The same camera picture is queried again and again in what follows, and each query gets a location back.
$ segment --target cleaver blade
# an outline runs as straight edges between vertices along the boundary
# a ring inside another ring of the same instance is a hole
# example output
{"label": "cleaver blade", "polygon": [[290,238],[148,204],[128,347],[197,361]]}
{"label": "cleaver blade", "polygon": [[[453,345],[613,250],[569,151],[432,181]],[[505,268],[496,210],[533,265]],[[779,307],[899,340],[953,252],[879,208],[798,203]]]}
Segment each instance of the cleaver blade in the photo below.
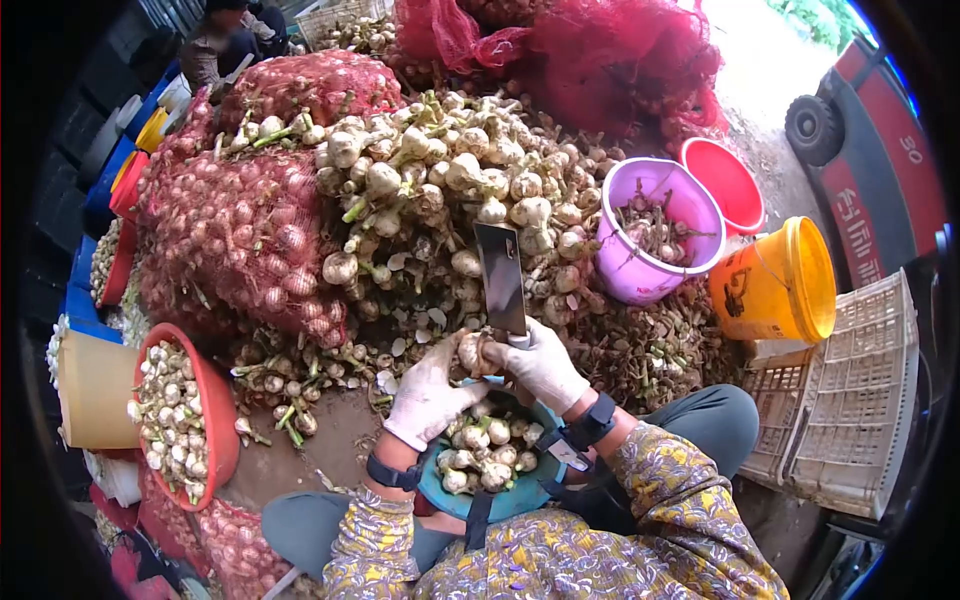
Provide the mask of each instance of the cleaver blade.
{"label": "cleaver blade", "polygon": [[487,322],[518,336],[527,335],[523,308],[523,275],[516,231],[474,223],[487,297]]}

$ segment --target person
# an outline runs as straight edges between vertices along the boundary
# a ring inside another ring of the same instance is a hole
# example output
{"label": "person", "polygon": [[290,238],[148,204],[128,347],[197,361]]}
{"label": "person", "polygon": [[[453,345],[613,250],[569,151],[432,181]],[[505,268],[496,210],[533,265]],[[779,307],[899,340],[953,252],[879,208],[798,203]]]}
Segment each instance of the person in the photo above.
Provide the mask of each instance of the person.
{"label": "person", "polygon": [[207,0],[204,20],[180,49],[180,69],[190,89],[215,89],[247,54],[251,64],[283,54],[287,47],[283,13],[274,6],[247,10],[246,0]]}
{"label": "person", "polygon": [[[527,326],[529,349],[490,342],[483,355],[572,423],[600,394],[576,372],[553,330],[531,318]],[[408,469],[490,390],[486,382],[457,389],[448,383],[466,332],[439,343],[403,375],[372,451],[379,463]],[[631,499],[630,535],[543,508],[488,525],[472,544],[463,521],[413,517],[411,492],[369,475],[352,499],[318,492],[275,499],[264,508],[263,533],[281,557],[322,582],[324,597],[789,597],[731,497],[729,478],[758,429],[745,392],[711,386],[645,420],[617,407],[607,426],[592,446]]]}

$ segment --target pink bucket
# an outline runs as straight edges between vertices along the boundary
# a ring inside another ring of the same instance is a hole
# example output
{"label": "pink bucket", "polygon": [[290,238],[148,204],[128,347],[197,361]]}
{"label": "pink bucket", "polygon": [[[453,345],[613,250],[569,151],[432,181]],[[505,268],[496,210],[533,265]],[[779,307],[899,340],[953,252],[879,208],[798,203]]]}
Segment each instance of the pink bucket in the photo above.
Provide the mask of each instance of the pink bucket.
{"label": "pink bucket", "polygon": [[[684,243],[693,256],[690,267],[674,267],[638,249],[616,222],[615,210],[625,206],[636,192],[636,180],[648,198],[662,201],[667,190],[673,196],[666,216],[684,221],[693,229],[716,235],[691,236]],[[597,240],[603,246],[597,254],[597,268],[607,291],[628,304],[655,302],[684,279],[709,271],[723,255],[727,230],[716,201],[679,163],[660,158],[629,158],[614,166],[603,183],[603,214]]]}

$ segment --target gloved hand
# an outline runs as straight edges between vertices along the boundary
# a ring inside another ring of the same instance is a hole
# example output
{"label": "gloved hand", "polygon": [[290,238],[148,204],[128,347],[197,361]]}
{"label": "gloved hand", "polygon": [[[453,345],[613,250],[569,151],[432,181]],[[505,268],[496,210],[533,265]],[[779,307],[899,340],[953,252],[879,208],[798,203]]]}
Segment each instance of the gloved hand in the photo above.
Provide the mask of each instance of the gloved hand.
{"label": "gloved hand", "polygon": [[576,404],[590,382],[573,368],[564,343],[553,329],[527,317],[527,331],[530,349],[489,341],[483,346],[484,358],[511,372],[520,385],[559,417]]}
{"label": "gloved hand", "polygon": [[400,379],[394,407],[383,426],[418,452],[490,390],[486,382],[450,387],[450,361],[467,333],[468,329],[461,329],[434,346]]}

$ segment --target person's right hand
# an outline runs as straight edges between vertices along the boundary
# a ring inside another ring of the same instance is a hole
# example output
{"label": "person's right hand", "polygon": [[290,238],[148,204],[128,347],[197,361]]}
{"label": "person's right hand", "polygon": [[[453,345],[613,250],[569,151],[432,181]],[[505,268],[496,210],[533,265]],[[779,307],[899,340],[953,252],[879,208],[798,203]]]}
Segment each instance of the person's right hand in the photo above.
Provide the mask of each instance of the person's right hand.
{"label": "person's right hand", "polygon": [[489,341],[483,345],[484,358],[506,369],[516,381],[561,417],[590,387],[570,362],[557,334],[527,317],[530,349],[521,350]]}

